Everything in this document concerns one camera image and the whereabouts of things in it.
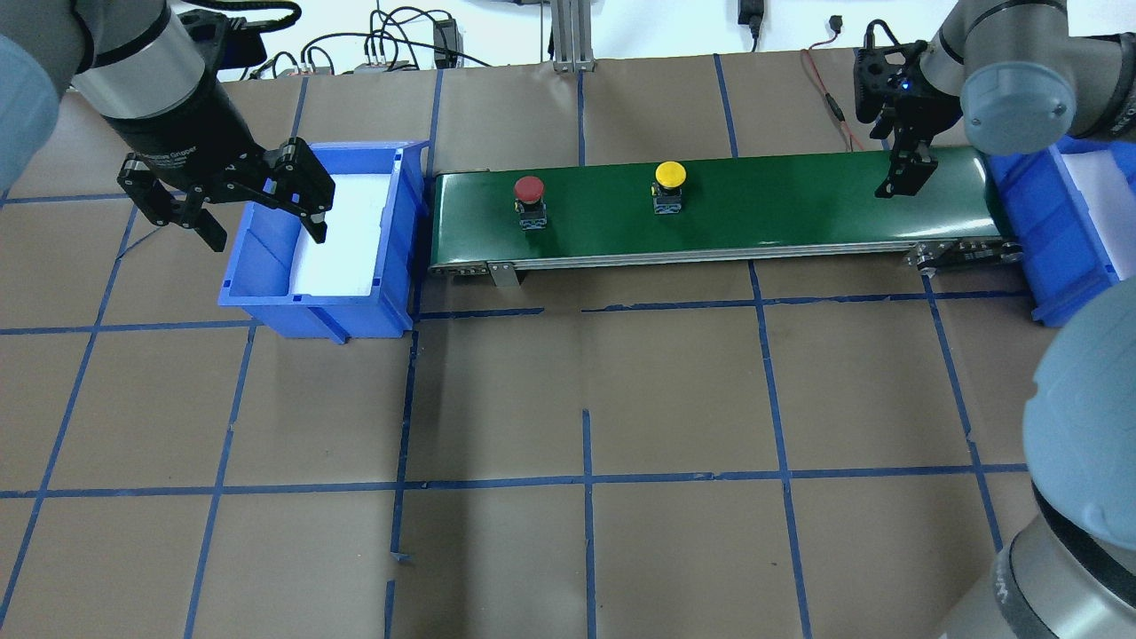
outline red cap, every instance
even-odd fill
[[[536,204],[544,197],[544,182],[535,175],[526,175],[513,184],[512,194],[526,205]]]

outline white background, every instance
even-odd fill
[[[367,31],[373,0],[298,0],[303,17],[295,26],[265,35],[268,55],[279,50],[300,53],[309,40],[340,31]],[[424,0],[421,9],[448,9],[458,20],[465,51],[491,65],[534,64],[544,59],[550,28],[545,7],[544,32],[541,8],[518,7],[502,0]],[[384,10],[396,0],[379,0]],[[855,47],[863,27],[874,18],[886,19],[900,40],[930,39],[954,0],[766,0],[760,51],[791,50],[827,40],[828,16],[844,16],[844,34],[835,47]],[[175,1],[178,11],[187,9]],[[250,11],[250,20],[282,15],[281,11]],[[749,28],[737,22],[737,0],[593,0],[593,50],[602,58],[662,58],[749,51]],[[425,19],[406,25],[411,40],[433,42]],[[1136,31],[1136,0],[1069,0],[1072,35]],[[336,73],[364,63],[362,39],[341,38],[320,43],[335,59]],[[424,67],[433,65],[428,50],[419,50]],[[224,72],[234,80],[240,72]]]

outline yellow cap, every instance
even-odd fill
[[[654,169],[654,181],[666,189],[677,189],[686,182],[686,168],[677,161],[665,161]]]

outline white paper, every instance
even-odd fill
[[[327,211],[327,240],[317,244],[300,231],[289,294],[370,294],[382,238],[390,174],[333,175],[335,201]]]
[[[1136,274],[1136,196],[1110,151],[1062,156],[1121,280]]]

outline blue bin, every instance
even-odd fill
[[[988,158],[1010,224],[1025,258],[1022,268],[1037,308],[1034,320],[1062,326],[1119,277],[1101,242],[1088,204],[1074,184],[1062,153],[1110,149],[1136,189],[1136,144],[1066,138],[1030,155]]]
[[[290,294],[300,219],[279,209],[249,204],[241,219],[217,304],[239,306],[285,338],[398,338],[410,329],[410,254],[417,222],[426,215],[421,152],[427,142],[342,142],[312,144],[327,172],[390,174],[383,207],[378,259],[370,294]],[[334,206],[328,214],[334,223]]]

